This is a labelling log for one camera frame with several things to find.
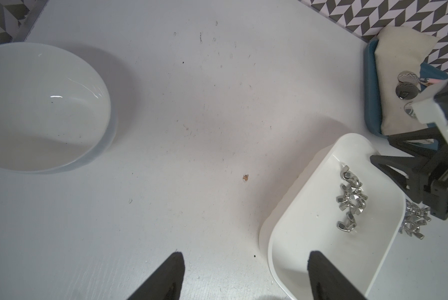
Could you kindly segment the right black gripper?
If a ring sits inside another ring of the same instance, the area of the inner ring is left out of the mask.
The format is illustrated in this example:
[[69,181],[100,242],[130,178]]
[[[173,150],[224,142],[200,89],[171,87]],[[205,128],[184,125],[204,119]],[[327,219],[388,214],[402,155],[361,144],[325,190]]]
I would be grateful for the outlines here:
[[443,136],[437,127],[388,136],[390,146],[414,157],[372,155],[370,161],[415,203],[431,215],[448,219],[448,149],[439,150]]

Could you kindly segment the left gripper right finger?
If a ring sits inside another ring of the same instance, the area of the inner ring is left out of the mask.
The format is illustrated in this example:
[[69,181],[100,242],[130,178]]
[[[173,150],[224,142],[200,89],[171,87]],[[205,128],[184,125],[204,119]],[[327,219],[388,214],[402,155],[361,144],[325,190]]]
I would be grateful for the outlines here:
[[365,300],[365,296],[320,251],[311,251],[308,266],[314,300]]

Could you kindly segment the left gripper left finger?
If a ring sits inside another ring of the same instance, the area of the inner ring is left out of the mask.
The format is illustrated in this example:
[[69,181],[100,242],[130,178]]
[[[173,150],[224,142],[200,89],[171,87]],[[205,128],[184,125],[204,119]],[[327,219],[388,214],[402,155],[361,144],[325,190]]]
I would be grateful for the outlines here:
[[172,253],[128,300],[178,300],[185,275],[181,252]]

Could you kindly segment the removed silver wing nuts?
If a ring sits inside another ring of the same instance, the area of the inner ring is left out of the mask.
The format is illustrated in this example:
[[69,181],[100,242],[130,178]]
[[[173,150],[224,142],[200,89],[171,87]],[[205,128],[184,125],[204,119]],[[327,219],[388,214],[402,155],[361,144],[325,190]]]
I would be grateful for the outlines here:
[[421,227],[426,226],[431,221],[430,212],[431,208],[429,206],[419,206],[407,199],[405,215],[398,232],[423,240],[425,235],[421,233]]

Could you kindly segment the white storage box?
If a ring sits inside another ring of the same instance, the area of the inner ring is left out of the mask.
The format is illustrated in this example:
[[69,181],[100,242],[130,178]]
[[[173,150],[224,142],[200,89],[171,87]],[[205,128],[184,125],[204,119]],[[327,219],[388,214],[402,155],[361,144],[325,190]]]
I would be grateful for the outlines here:
[[[322,252],[363,295],[368,295],[405,214],[405,194],[371,164],[376,148],[349,133],[319,151],[263,223],[259,245],[274,281],[293,300],[313,295],[307,265]],[[351,232],[337,203],[341,169],[348,166],[363,183],[365,210]]]

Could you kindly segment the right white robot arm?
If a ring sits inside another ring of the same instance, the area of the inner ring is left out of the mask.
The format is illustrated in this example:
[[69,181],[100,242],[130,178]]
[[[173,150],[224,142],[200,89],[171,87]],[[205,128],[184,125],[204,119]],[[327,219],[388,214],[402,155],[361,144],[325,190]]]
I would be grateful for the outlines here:
[[426,88],[412,103],[419,131],[388,137],[390,146],[406,157],[372,155],[371,163],[385,173],[415,203],[448,219],[448,79]]

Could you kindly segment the silver wing nut pile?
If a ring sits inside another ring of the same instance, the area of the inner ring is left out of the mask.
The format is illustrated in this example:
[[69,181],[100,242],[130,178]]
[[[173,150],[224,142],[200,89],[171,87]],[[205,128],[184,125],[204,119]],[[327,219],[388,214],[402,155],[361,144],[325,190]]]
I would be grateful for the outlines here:
[[337,228],[350,233],[357,226],[356,216],[366,209],[368,196],[363,192],[363,183],[348,165],[343,166],[340,176],[344,183],[340,185],[342,195],[336,201],[339,209],[346,213],[346,221],[338,221]]

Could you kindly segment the teal tray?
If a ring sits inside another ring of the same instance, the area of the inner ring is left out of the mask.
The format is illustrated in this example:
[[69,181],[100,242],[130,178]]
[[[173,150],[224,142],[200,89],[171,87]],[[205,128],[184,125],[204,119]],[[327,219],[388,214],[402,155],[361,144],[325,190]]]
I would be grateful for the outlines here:
[[[364,80],[365,80],[365,108],[364,108],[364,117],[365,123],[369,131],[379,137],[387,137],[381,132],[381,124],[382,124],[382,109],[381,109],[381,100],[380,100],[380,89],[378,82],[378,75],[376,71],[376,61],[375,61],[375,50],[378,45],[378,39],[373,38],[369,44],[365,48],[364,52]],[[421,64],[420,74],[418,75],[421,78],[435,78],[439,80],[448,80],[448,75],[429,65],[428,63],[423,62]],[[428,87],[423,85],[417,85],[419,87],[421,93]]]

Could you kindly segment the beige cloth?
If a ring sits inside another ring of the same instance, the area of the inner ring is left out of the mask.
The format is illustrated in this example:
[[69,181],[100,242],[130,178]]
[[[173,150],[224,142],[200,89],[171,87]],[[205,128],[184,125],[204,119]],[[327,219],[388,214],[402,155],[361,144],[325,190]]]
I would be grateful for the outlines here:
[[408,100],[396,95],[398,75],[403,71],[420,74],[421,64],[439,39],[409,27],[387,26],[378,34],[375,50],[382,109],[381,132],[385,136],[427,128],[405,111]]

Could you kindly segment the white round bowl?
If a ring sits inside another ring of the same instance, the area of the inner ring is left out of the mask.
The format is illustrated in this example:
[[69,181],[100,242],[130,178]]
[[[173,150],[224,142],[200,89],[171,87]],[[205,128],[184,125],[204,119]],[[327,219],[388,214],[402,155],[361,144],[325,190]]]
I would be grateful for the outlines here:
[[115,105],[79,56],[46,44],[0,45],[0,168],[53,174],[99,157],[114,140]]

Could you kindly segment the white handled spoon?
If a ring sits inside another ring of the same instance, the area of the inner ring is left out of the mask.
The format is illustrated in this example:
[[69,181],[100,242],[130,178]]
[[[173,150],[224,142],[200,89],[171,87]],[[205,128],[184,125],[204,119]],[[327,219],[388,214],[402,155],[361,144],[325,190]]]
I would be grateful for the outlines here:
[[412,102],[412,101],[406,103],[406,104],[404,105],[404,108],[403,108],[403,109],[404,109],[405,113],[406,113],[407,115],[409,115],[411,118],[413,118],[413,119],[417,119],[417,117],[416,117],[416,113],[415,113],[415,111],[414,111],[414,109],[413,109],[413,102]]

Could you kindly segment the dark handled spoon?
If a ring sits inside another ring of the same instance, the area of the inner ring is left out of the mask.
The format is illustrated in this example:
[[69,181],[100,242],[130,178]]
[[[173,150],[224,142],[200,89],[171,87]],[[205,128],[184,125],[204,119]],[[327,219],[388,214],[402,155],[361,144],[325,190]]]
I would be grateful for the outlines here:
[[396,86],[396,96],[401,100],[412,100],[420,94],[420,89],[410,82],[401,82]]

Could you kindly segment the pink handled spoon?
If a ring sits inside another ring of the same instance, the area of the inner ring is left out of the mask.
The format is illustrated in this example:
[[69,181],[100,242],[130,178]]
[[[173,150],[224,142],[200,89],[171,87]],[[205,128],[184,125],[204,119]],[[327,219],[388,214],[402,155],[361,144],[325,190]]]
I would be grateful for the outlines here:
[[414,85],[430,86],[440,83],[442,79],[419,77],[417,74],[411,71],[402,71],[398,75],[398,81],[400,83],[412,83]]

